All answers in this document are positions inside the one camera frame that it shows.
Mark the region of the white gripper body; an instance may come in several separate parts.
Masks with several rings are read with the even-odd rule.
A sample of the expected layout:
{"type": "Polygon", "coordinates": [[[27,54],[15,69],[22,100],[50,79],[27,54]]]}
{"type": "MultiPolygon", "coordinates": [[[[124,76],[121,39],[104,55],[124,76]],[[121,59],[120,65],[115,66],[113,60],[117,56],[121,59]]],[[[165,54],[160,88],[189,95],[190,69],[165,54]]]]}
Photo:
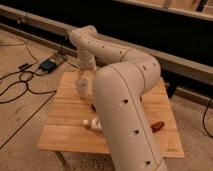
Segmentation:
{"type": "Polygon", "coordinates": [[[97,71],[95,56],[86,50],[78,52],[78,65],[81,72],[89,70],[95,74],[97,71]]]}

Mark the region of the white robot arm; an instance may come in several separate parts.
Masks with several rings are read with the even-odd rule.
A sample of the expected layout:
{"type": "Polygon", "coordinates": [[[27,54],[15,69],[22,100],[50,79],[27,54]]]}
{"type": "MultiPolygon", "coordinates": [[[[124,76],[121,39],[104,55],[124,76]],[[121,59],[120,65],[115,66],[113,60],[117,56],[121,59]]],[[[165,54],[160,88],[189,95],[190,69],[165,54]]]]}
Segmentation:
{"type": "Polygon", "coordinates": [[[94,76],[92,99],[116,171],[168,171],[141,102],[160,79],[157,59],[99,39],[92,25],[72,30],[69,40],[82,72],[93,70],[96,58],[107,64],[94,76]]]}

